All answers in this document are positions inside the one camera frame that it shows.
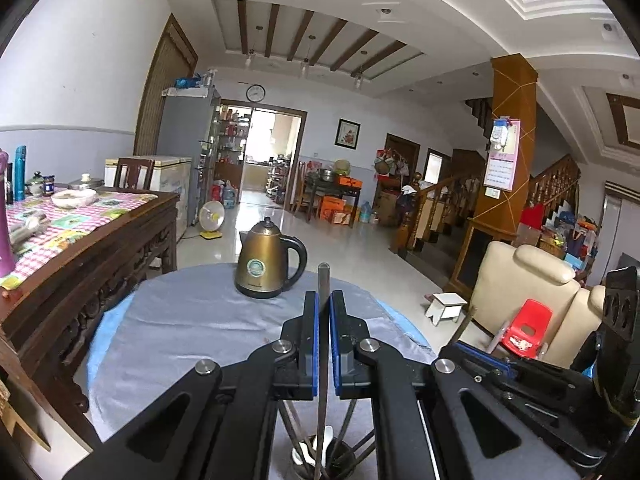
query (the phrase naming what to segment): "gray tablecloth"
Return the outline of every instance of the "gray tablecloth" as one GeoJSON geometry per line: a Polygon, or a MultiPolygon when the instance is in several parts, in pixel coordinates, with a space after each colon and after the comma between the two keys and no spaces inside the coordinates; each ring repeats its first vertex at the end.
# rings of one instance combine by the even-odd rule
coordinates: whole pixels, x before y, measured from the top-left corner
{"type": "MultiPolygon", "coordinates": [[[[236,291],[234,269],[235,264],[188,267],[140,286],[89,390],[90,415],[101,439],[129,422],[197,360],[208,357],[225,366],[278,339],[282,323],[302,314],[305,291],[318,288],[318,275],[306,271],[277,298],[254,300],[236,291]]],[[[406,336],[368,292],[333,279],[331,288],[344,291],[347,312],[365,319],[372,337],[395,346],[407,358],[426,363],[435,359],[431,348],[406,336]]],[[[307,433],[315,433],[317,403],[295,404],[307,433]]],[[[330,381],[327,424],[336,433],[347,405],[335,396],[330,381]]],[[[355,444],[372,427],[370,402],[361,400],[345,441],[355,444]]],[[[270,479],[296,477],[289,467],[290,450],[278,418],[270,479]]],[[[375,453],[351,478],[376,478],[375,453]]]]}

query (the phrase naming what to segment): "kettle lid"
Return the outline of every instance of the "kettle lid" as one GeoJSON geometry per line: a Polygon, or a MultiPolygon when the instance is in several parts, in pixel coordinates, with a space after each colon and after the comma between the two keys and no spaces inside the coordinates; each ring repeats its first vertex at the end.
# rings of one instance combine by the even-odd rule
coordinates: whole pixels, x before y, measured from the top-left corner
{"type": "Polygon", "coordinates": [[[273,236],[273,235],[280,236],[281,234],[280,229],[278,229],[278,226],[274,224],[271,221],[271,218],[268,216],[265,216],[264,220],[261,220],[256,225],[254,225],[251,228],[251,232],[257,235],[267,235],[267,236],[273,236]]]}

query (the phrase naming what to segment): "purple bottle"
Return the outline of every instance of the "purple bottle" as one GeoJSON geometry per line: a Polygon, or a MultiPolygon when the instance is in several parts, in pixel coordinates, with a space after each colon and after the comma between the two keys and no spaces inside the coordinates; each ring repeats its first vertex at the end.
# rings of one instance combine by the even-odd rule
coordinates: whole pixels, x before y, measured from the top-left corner
{"type": "MultiPolygon", "coordinates": [[[[9,162],[9,154],[0,149],[0,189],[4,188],[4,172],[9,162]]],[[[6,205],[0,200],[0,277],[15,269],[14,253],[9,242],[9,227],[6,222],[6,205]]]]}

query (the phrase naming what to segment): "round sticker on kettle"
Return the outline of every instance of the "round sticker on kettle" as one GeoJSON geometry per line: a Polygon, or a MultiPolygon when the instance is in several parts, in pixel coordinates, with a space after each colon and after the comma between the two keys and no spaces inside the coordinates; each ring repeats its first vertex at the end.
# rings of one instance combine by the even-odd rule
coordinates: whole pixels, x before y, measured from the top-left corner
{"type": "Polygon", "coordinates": [[[254,278],[260,278],[264,274],[264,263],[260,260],[249,260],[246,264],[246,270],[254,278]]]}

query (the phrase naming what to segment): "dark wooden table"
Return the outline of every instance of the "dark wooden table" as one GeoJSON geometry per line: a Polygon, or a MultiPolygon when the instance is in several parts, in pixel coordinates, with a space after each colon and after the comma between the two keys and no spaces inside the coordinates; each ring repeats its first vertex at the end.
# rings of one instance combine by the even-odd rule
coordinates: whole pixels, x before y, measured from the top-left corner
{"type": "Polygon", "coordinates": [[[73,374],[102,314],[146,279],[156,258],[163,274],[176,269],[178,195],[152,193],[158,198],[81,238],[15,290],[0,288],[0,366],[85,449],[100,439],[73,374]]]}
{"type": "Polygon", "coordinates": [[[311,197],[309,201],[310,206],[306,209],[307,222],[311,222],[311,213],[314,201],[316,200],[316,193],[321,191],[324,195],[338,196],[340,198],[343,196],[354,197],[353,210],[351,210],[351,217],[349,220],[349,227],[353,228],[353,223],[355,222],[357,215],[358,200],[360,200],[361,190],[359,187],[342,186],[336,182],[326,182],[314,175],[307,175],[305,184],[311,188],[311,197]]]}

